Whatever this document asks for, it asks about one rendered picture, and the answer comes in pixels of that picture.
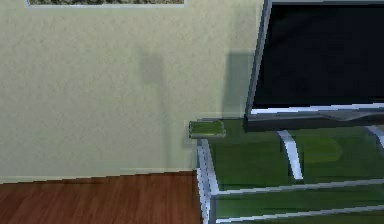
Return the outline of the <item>small green flat box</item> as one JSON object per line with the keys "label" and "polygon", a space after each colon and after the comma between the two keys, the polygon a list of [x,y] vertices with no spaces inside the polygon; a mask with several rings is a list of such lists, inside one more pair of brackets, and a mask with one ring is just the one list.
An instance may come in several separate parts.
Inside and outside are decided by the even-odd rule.
{"label": "small green flat box", "polygon": [[221,138],[225,135],[224,123],[220,120],[201,120],[189,123],[191,138]]}

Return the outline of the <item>green glass television stand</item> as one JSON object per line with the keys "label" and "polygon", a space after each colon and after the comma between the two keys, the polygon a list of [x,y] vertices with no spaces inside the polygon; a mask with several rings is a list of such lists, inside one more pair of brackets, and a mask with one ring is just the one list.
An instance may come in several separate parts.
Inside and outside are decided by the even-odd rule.
{"label": "green glass television stand", "polygon": [[197,143],[202,224],[384,224],[384,131],[251,132]]}

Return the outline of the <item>black television set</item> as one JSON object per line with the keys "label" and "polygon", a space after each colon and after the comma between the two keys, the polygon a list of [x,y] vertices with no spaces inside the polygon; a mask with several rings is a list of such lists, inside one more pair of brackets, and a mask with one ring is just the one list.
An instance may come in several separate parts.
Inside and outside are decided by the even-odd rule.
{"label": "black television set", "polygon": [[247,131],[384,125],[384,0],[263,0]]}

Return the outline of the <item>framed picture with white frame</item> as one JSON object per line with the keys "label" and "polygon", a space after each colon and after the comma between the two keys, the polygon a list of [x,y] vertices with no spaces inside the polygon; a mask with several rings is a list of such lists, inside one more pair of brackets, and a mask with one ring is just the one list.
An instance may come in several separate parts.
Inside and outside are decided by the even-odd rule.
{"label": "framed picture with white frame", "polygon": [[188,0],[23,0],[36,9],[59,8],[184,8]]}

